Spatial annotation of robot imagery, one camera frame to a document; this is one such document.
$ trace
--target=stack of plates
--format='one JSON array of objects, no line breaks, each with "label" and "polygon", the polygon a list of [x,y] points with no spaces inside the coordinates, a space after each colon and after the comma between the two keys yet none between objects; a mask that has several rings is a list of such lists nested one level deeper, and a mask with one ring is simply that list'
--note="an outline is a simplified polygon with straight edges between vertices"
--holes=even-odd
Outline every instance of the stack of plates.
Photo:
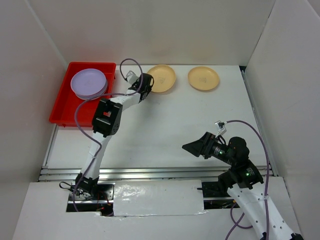
[{"label": "stack of plates", "polygon": [[98,69],[87,68],[77,72],[70,83],[75,95],[82,99],[98,98],[105,93],[108,81],[104,73]]}]

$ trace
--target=red dish rack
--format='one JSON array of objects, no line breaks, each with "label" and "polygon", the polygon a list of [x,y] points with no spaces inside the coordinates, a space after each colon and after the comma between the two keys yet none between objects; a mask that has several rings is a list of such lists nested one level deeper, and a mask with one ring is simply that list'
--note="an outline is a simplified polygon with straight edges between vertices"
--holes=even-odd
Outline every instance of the red dish rack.
[{"label": "red dish rack", "polygon": [[[84,69],[98,69],[104,73],[108,86],[106,93],[111,93],[115,81],[116,64],[114,62],[70,62],[66,70],[59,93],[56,97],[49,121],[62,127],[76,127],[75,111],[84,100],[76,96],[70,87],[72,77]],[[92,127],[91,121],[100,99],[85,103],[78,112],[81,127]]]}]

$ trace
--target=tan plate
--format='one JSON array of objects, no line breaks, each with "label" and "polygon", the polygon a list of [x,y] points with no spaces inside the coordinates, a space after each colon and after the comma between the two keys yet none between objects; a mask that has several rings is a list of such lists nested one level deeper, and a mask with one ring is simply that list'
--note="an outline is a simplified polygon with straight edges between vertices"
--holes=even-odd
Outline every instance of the tan plate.
[{"label": "tan plate", "polygon": [[154,93],[163,93],[175,84],[176,73],[168,65],[154,66],[147,73],[154,78],[154,85],[151,90]]},{"label": "tan plate", "polygon": [[214,89],[220,82],[219,75],[206,66],[192,68],[188,73],[188,80],[192,87],[201,91]]}]

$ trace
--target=table surface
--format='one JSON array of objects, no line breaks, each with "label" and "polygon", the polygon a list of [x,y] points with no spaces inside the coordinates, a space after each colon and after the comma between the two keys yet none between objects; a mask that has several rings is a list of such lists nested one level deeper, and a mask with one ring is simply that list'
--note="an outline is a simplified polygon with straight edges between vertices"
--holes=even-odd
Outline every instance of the table surface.
[{"label": "table surface", "polygon": [[[144,65],[147,72],[153,65]],[[119,131],[112,137],[103,157],[102,168],[173,168],[227,167],[217,159],[196,158],[182,149],[205,132],[217,132],[216,121],[244,120],[257,128],[248,93],[239,66],[208,66],[220,77],[219,85],[203,92],[188,83],[188,72],[194,65],[172,65],[176,73],[174,86],[165,93],[151,93],[146,100],[122,113]],[[137,66],[123,66],[137,75]],[[129,87],[116,70],[114,92]],[[250,159],[266,166],[261,143],[244,124],[230,123],[224,137],[239,136],[246,140]],[[48,154],[49,169],[79,169],[86,161],[90,140],[77,128],[58,127]]]},{"label": "table surface", "polygon": [[[176,191],[184,194],[181,189],[177,188]],[[223,240],[233,226],[230,209],[214,209],[197,215],[144,217],[103,217],[97,212],[66,212],[68,195],[69,192],[60,189],[57,182],[30,183],[13,240]],[[286,223],[299,233],[296,216],[281,177],[270,178],[269,195]],[[241,213],[241,209],[235,209],[235,219]],[[243,226],[249,224],[246,217],[241,223]],[[239,228],[229,238],[255,239],[258,238],[253,229]]]}]

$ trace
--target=purple cable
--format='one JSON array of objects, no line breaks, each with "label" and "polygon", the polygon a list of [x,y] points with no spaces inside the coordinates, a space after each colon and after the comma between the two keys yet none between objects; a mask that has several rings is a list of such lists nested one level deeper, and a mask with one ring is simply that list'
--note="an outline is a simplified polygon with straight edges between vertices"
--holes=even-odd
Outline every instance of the purple cable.
[{"label": "purple cable", "polygon": [[[141,68],[140,64],[139,64],[136,60],[134,60],[133,58],[126,58],[126,59],[124,59],[124,60],[120,63],[119,69],[120,69],[121,76],[122,76],[124,79],[126,79],[125,76],[124,76],[123,73],[122,73],[121,67],[122,67],[123,63],[124,63],[125,61],[128,61],[128,60],[131,60],[131,61],[135,62],[135,63],[137,64],[137,66],[139,67],[139,69],[140,69],[140,72],[141,72],[141,82],[140,82],[140,85],[139,85],[138,89],[137,89],[135,92],[128,93],[128,94],[125,94],[125,93],[105,93],[105,94],[100,95],[99,98],[100,98],[100,97],[106,97],[106,96],[112,96],[112,95],[132,96],[132,95],[134,95],[134,94],[136,94],[136,93],[138,93],[138,92],[140,91],[140,89],[141,89],[141,87],[142,87],[142,84],[143,84],[143,81],[144,81],[144,76],[143,76],[142,68]],[[75,202],[75,194],[76,194],[76,191],[77,191],[77,189],[78,189],[78,186],[79,186],[80,182],[81,182],[82,179],[85,177],[85,175],[88,173],[90,167],[91,167],[92,164],[94,163],[94,161],[95,161],[98,153],[100,152],[100,150],[101,150],[101,148],[102,148],[102,145],[101,145],[101,143],[100,143],[99,141],[95,140],[92,136],[90,136],[89,134],[87,134],[87,133],[81,128],[81,126],[79,125],[79,122],[78,122],[78,112],[79,112],[80,108],[81,108],[84,104],[86,104],[87,102],[92,101],[92,100],[94,100],[94,99],[96,99],[96,98],[97,98],[97,97],[92,97],[92,98],[89,98],[89,99],[85,100],[84,102],[80,103],[79,106],[76,108],[75,113],[74,113],[74,121],[75,121],[76,126],[77,126],[78,129],[80,130],[80,132],[82,132],[87,138],[89,138],[90,140],[94,141],[96,144],[99,145],[99,148],[98,148],[98,150],[96,151],[96,153],[94,154],[94,156],[93,156],[93,158],[92,158],[92,161],[90,162],[90,164],[88,165],[88,167],[86,168],[86,170],[84,171],[84,173],[82,174],[82,176],[80,177],[79,181],[75,184],[74,189],[73,189],[73,192],[72,192],[73,206],[74,206],[74,209],[75,209],[77,212],[79,212],[79,210],[78,210],[78,208],[77,208],[77,206],[76,206],[76,202]]]},{"label": "purple cable", "polygon": [[241,228],[241,229],[252,229],[252,228],[253,228],[252,225],[251,225],[251,226],[241,226],[241,225],[239,225],[239,224],[236,222],[236,220],[235,220],[235,218],[234,218],[234,216],[233,216],[233,210],[234,210],[234,208],[235,208],[236,205],[237,205],[237,203],[235,202],[235,203],[232,205],[231,210],[230,210],[230,217],[231,217],[232,221],[234,222],[234,224],[235,224],[238,228]]},{"label": "purple cable", "polygon": [[[265,158],[266,158],[266,178],[265,178],[265,188],[264,188],[264,197],[266,198],[268,196],[268,187],[269,187],[269,177],[270,177],[270,169],[269,169],[269,155],[268,155],[268,152],[267,152],[267,148],[266,148],[266,145],[264,143],[264,140],[262,139],[262,137],[260,136],[260,134],[258,133],[258,131],[249,123],[247,123],[246,121],[242,121],[242,120],[230,120],[230,121],[227,121],[226,124],[230,124],[230,123],[242,123],[242,124],[245,124],[247,125],[248,127],[250,127],[254,132],[255,134],[258,136],[261,144],[262,144],[262,147],[263,147],[263,150],[264,150],[264,154],[265,154]],[[270,234],[270,219],[269,219],[269,207],[268,207],[268,200],[265,199],[264,200],[264,203],[265,203],[265,215],[266,215],[266,236],[265,236],[265,240],[269,240],[269,234]],[[234,226],[231,228],[231,230],[228,232],[225,240],[228,240],[230,234],[233,232],[233,230],[236,228],[236,227],[240,227],[239,226],[239,223],[240,221],[242,220],[243,216],[245,214],[243,213],[241,215],[241,217],[239,218],[239,220],[234,224]]]}]

